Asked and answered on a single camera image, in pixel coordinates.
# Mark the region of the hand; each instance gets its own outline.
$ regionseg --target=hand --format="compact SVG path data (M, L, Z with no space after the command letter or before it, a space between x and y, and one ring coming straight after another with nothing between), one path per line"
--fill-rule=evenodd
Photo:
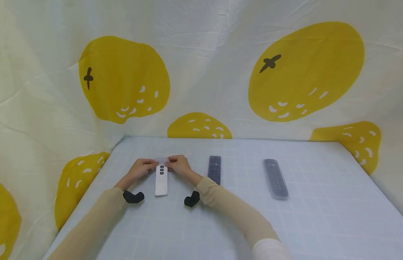
M190 164L184 155L174 155L167 157L167 159L169 159L169 162L166 162L165 165L178 175L184 176L186 173L192 172Z
M202 180L202 176L191 169L189 162L187 161L187 158L184 157L184 155L170 156L168 157L168 159L169 162L165 163L168 169L172 169L178 175L193 184L194 187L196 187L200 183L200 181Z
M138 159L134 162L128 173L115 185L115 187L127 190L135 181L157 167L158 162L153 159Z

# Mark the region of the yellow lemon pattern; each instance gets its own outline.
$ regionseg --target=yellow lemon pattern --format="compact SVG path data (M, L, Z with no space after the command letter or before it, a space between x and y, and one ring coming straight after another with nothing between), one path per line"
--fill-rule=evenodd
M364 61L363 41L343 22L322 22L273 43L256 62L249 82L251 109L261 118L288 122L338 100Z
M149 45L114 36L97 38L85 47L79 77L97 117L117 124L159 112L170 93L158 53Z
M229 129L205 113L188 113L174 121L167 129L168 137L232 138Z
M58 181L54 219L60 230L89 188L109 154L102 152L68 162Z
M372 122L361 121L343 126L314 129L310 140L338 141L359 162L368 175L378 164L381 130Z
M0 260L7 260L21 227L21 216L12 195L0 184Z

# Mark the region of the grid pattern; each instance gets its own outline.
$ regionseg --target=grid pattern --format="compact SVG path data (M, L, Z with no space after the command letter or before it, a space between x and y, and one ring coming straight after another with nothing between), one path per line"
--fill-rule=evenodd
M295 260L403 260L403 217L339 143L150 137L127 137L116 146L45 258L136 159L173 154L185 154L201 175L210 155L221 156L222 186L268 219ZM275 200L268 191L268 158L278 161L289 200ZM102 231L107 238L90 258L252 259L227 217L202 202L185 207L193 188L173 173L168 182L164 197L154 196L154 174L132 187L145 200L128 205L114 228Z

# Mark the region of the white sleeve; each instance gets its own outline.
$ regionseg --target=white sleeve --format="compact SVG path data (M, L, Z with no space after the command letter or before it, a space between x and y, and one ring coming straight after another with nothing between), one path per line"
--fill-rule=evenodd
M254 260L293 260L283 244L272 238L256 242L252 252Z

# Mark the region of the beige sleeve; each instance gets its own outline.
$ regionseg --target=beige sleeve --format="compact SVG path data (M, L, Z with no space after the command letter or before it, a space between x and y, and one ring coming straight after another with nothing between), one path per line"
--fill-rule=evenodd
M251 248L262 239L279 238L271 224L256 209L210 178L203 177L196 191L202 202L228 216L242 232Z
M104 191L90 211L51 253L48 260L86 259L103 227L125 204L122 189L112 188Z

